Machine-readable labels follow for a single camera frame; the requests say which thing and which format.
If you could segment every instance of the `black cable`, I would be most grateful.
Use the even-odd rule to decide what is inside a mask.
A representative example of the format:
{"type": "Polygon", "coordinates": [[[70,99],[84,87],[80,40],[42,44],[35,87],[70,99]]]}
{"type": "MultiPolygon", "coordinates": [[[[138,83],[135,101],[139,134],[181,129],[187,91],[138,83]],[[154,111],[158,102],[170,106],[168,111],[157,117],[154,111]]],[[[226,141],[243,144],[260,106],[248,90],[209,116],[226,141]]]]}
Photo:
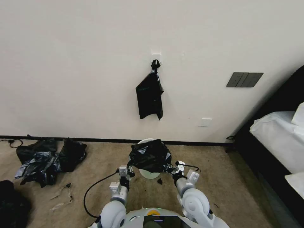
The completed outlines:
{"type": "Polygon", "coordinates": [[[19,140],[21,142],[21,144],[19,146],[22,146],[23,145],[23,141],[21,139],[2,139],[0,140],[0,142],[2,141],[8,141],[9,145],[11,148],[17,148],[19,146],[16,146],[16,147],[13,147],[12,144],[16,141],[16,140],[19,140]]]}
{"type": "Polygon", "coordinates": [[[118,170],[118,169],[116,170],[115,173],[113,173],[113,174],[111,174],[111,175],[109,175],[109,176],[107,176],[107,177],[105,177],[105,178],[103,178],[103,179],[97,181],[97,182],[94,183],[93,185],[91,185],[91,187],[89,187],[88,190],[85,192],[85,196],[83,197],[83,206],[84,206],[84,208],[85,208],[86,213],[87,213],[88,215],[90,215],[91,217],[97,219],[99,216],[92,215],[92,214],[88,211],[88,209],[87,209],[87,207],[86,207],[86,203],[85,203],[85,202],[86,202],[86,195],[87,195],[87,193],[88,193],[89,190],[90,190],[92,187],[94,187],[96,184],[98,184],[99,182],[104,181],[105,179],[108,179],[108,178],[111,177],[111,176],[114,176],[116,173],[119,173],[119,170],[118,170]]]}
{"type": "Polygon", "coordinates": [[[200,169],[199,169],[197,166],[186,165],[186,164],[181,164],[181,163],[177,163],[177,164],[178,164],[178,165],[187,166],[187,167],[193,167],[193,168],[196,168],[195,172],[200,170],[200,169]]]}

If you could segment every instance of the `black trash bag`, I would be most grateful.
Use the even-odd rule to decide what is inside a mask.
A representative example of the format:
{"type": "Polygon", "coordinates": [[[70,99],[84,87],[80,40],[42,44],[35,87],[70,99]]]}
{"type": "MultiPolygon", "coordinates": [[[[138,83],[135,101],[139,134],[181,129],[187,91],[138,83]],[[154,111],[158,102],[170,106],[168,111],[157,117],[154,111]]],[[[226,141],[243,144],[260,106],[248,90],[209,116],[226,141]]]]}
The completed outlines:
{"type": "Polygon", "coordinates": [[[157,73],[157,68],[160,67],[159,61],[153,60],[151,67],[151,73],[136,87],[139,118],[144,119],[156,113],[160,120],[163,115],[161,95],[164,89],[157,73]]]}
{"type": "Polygon", "coordinates": [[[171,153],[160,139],[132,145],[129,166],[144,169],[151,173],[164,173],[171,164],[171,153]]]}
{"type": "Polygon", "coordinates": [[[15,179],[22,178],[20,185],[36,181],[41,187],[56,183],[57,173],[54,152],[33,152],[34,157],[24,162],[15,175],[15,179]]]}
{"type": "Polygon", "coordinates": [[[9,180],[0,181],[0,223],[5,228],[25,228],[31,203],[9,180]]]}
{"type": "Polygon", "coordinates": [[[58,172],[72,172],[76,165],[81,163],[86,157],[87,145],[82,142],[75,142],[70,138],[64,141],[61,152],[54,165],[58,172]]]}
{"type": "Polygon", "coordinates": [[[55,139],[39,140],[34,144],[28,146],[19,146],[16,149],[17,156],[21,161],[21,164],[32,160],[35,156],[35,152],[53,152],[57,151],[57,143],[55,139]]]}
{"type": "Polygon", "coordinates": [[[16,153],[22,166],[15,179],[22,178],[20,185],[30,181],[38,182],[41,187],[55,184],[57,173],[53,162],[56,150],[57,143],[53,138],[18,147],[16,153]]]}

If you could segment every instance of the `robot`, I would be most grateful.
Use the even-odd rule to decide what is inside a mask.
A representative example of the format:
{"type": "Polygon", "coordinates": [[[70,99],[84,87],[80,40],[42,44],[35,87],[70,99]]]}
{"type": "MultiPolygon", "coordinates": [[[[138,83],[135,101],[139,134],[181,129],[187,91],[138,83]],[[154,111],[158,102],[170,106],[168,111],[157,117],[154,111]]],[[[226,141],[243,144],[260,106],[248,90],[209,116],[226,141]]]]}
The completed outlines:
{"type": "Polygon", "coordinates": [[[173,177],[184,216],[160,208],[143,208],[126,214],[129,183],[135,174],[131,166],[123,165],[117,170],[119,181],[110,184],[110,202],[90,228],[229,228],[212,213],[204,193],[195,188],[200,175],[190,169],[184,176],[184,163],[177,161],[176,164],[179,165],[170,165],[167,172],[173,177]]]}

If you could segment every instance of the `black baseboard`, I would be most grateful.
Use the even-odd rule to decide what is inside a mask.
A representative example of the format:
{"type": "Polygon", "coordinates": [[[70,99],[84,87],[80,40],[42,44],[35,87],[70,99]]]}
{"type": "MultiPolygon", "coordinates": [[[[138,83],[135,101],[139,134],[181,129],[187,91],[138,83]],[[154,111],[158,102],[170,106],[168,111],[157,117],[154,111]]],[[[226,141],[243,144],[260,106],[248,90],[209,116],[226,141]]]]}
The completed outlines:
{"type": "MultiPolygon", "coordinates": [[[[29,139],[29,140],[39,140],[39,139],[49,139],[54,138],[55,140],[62,141],[66,138],[62,137],[36,137],[36,136],[0,136],[0,139],[29,139]]],[[[72,138],[75,141],[80,142],[102,142],[102,143],[133,143],[136,144],[140,140],[133,139],[97,139],[97,138],[72,138]]],[[[183,142],[183,141],[162,141],[166,145],[186,145],[186,146],[231,146],[232,143],[224,142],[183,142]]]]}

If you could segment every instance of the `debris on floor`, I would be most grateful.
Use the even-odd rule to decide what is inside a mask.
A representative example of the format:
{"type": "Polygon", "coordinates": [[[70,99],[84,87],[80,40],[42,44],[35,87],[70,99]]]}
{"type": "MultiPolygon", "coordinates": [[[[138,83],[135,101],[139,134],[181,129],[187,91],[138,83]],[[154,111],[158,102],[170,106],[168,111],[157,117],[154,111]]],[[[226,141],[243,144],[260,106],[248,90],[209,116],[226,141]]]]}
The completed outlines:
{"type": "Polygon", "coordinates": [[[1,227],[25,228],[31,207],[30,201],[14,189],[12,182],[0,181],[1,227]]]}
{"type": "Polygon", "coordinates": [[[22,165],[15,179],[22,178],[20,185],[30,181],[38,182],[41,187],[53,185],[57,173],[72,172],[85,159],[86,147],[86,144],[70,138],[64,140],[64,146],[58,154],[57,143],[53,138],[38,140],[29,146],[19,146],[16,153],[22,165]]]}
{"type": "Polygon", "coordinates": [[[53,211],[57,210],[58,208],[62,207],[63,205],[67,205],[67,204],[70,204],[73,202],[73,196],[71,194],[71,183],[68,183],[65,186],[61,187],[50,200],[53,200],[53,199],[57,198],[58,196],[60,196],[63,189],[67,189],[67,196],[69,198],[69,201],[65,202],[65,203],[56,204],[53,208],[50,209],[50,211],[53,212],[53,211]]]}
{"type": "Polygon", "coordinates": [[[162,179],[161,179],[161,178],[158,179],[158,180],[157,180],[157,183],[159,183],[160,185],[162,185],[162,179]]]}
{"type": "Polygon", "coordinates": [[[66,184],[65,186],[61,187],[61,188],[56,192],[56,194],[55,194],[50,200],[55,199],[55,198],[57,198],[58,196],[60,196],[60,195],[61,195],[61,192],[62,192],[62,190],[63,190],[64,188],[70,188],[70,187],[71,187],[71,183],[68,183],[68,184],[66,184]]]}

